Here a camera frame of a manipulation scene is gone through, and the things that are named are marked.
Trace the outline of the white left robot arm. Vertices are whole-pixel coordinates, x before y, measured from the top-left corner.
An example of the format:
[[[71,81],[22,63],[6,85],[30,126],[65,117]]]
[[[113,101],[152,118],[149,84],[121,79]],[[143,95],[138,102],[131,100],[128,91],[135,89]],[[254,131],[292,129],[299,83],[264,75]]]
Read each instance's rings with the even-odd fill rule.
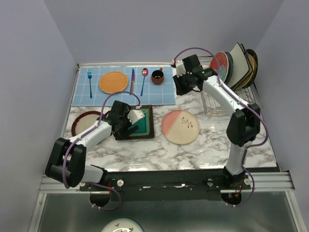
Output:
[[[106,170],[87,166],[87,151],[112,135],[127,138],[139,128],[133,124],[144,117],[139,106],[132,108],[124,102],[115,101],[111,110],[101,114],[88,129],[72,138],[58,138],[55,141],[45,175],[63,183],[66,188],[90,183],[95,190],[104,190],[107,185],[104,177]]]

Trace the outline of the black teal square plate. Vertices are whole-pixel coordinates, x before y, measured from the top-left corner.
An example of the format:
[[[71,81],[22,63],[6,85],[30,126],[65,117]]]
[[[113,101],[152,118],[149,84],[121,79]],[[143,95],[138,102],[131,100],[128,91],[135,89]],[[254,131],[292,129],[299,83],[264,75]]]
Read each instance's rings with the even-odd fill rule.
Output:
[[[153,106],[152,105],[144,105],[140,108],[145,118],[139,120],[129,129],[133,128],[134,126],[138,126],[139,129],[129,135],[125,139],[116,138],[117,141],[123,140],[145,140],[145,139],[153,139],[155,137],[155,130],[154,130],[154,118],[153,118]]]

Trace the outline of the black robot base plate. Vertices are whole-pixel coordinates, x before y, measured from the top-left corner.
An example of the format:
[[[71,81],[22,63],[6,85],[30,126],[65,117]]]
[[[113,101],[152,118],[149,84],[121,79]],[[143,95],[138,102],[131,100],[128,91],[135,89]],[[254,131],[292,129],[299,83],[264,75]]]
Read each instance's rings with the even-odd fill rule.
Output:
[[[245,172],[232,177],[225,169],[108,172],[97,185],[80,191],[103,192],[103,186],[120,193],[122,201],[221,200],[222,192],[249,190]]]

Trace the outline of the beige floral round plate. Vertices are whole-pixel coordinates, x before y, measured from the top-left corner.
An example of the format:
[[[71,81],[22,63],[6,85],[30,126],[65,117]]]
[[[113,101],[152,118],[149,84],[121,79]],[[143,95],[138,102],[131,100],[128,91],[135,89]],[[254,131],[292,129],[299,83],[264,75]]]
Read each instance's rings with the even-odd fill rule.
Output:
[[[161,130],[164,137],[171,143],[186,145],[198,137],[200,126],[195,115],[178,109],[170,111],[164,116]]]

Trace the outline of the red rimmed round plate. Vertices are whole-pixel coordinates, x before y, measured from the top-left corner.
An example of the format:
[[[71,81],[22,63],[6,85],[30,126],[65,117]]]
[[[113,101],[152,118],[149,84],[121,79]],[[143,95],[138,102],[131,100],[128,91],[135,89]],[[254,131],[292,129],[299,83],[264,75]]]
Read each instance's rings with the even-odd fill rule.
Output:
[[[99,118],[99,116],[100,112],[98,111],[88,111],[79,115],[72,124],[71,127],[72,136],[76,136],[77,134],[91,127]]]

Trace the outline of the white red rimmed plate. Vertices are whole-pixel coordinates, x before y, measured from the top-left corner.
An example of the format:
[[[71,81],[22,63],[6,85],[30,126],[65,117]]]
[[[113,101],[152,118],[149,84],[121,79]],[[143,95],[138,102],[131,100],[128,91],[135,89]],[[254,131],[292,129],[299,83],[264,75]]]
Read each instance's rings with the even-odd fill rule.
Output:
[[[227,78],[229,68],[227,54],[223,51],[218,52],[215,57],[212,58],[210,68],[212,68],[217,73],[220,73],[220,78],[224,82]]]

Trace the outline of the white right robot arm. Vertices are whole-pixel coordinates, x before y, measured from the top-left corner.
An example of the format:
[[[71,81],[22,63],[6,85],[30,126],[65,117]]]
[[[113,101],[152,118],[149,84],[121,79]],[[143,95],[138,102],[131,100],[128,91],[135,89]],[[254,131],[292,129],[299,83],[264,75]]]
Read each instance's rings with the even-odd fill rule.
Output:
[[[199,91],[210,94],[227,112],[230,121],[226,134],[231,148],[222,184],[227,189],[234,189],[244,173],[245,147],[251,145],[260,132],[260,107],[256,103],[249,104],[231,91],[221,80],[219,71],[203,68],[197,55],[174,60],[171,67],[176,69],[173,80],[177,95],[184,95],[198,88]]]

